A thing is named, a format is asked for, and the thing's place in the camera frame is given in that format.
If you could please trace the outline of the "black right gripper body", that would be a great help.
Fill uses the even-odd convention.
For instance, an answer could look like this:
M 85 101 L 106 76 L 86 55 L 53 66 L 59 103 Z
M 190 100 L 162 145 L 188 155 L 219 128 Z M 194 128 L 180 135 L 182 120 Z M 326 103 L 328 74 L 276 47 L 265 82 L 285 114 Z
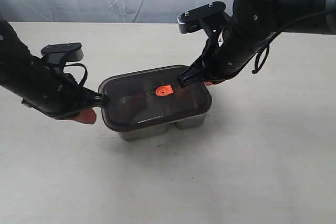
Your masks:
M 233 39 L 221 46 L 209 38 L 202 54 L 182 72 L 177 81 L 184 88 L 192 83 L 219 82 L 237 76 L 252 58 L 249 40 Z

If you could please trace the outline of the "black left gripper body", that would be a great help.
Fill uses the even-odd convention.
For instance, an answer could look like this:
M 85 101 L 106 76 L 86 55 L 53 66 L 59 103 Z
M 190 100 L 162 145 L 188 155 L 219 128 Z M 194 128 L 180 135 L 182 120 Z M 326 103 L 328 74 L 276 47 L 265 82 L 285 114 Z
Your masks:
M 78 116 L 86 109 L 100 107 L 106 109 L 110 98 L 78 84 L 67 73 L 60 77 L 58 85 L 43 98 L 40 111 L 53 119 L 68 119 Z

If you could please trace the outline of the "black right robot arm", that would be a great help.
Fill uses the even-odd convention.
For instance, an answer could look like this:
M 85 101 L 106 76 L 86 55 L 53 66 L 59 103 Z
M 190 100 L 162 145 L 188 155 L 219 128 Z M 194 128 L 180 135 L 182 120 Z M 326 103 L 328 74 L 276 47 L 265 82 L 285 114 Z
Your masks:
M 177 18 L 182 34 L 207 34 L 201 55 L 179 75 L 180 86 L 232 79 L 251 60 L 258 73 L 281 33 L 335 34 L 335 0 L 234 0 L 233 13 L 225 9 L 216 1 Z

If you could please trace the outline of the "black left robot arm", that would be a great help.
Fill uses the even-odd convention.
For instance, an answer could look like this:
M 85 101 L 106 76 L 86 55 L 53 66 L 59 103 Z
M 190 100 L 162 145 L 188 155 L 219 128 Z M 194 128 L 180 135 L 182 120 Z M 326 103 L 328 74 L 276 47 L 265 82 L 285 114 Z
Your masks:
M 19 96 L 22 104 L 56 120 L 108 107 L 107 95 L 85 88 L 87 73 L 77 82 L 64 72 L 65 67 L 83 66 L 81 43 L 47 45 L 41 55 L 32 55 L 9 22 L 1 19 L 1 86 Z

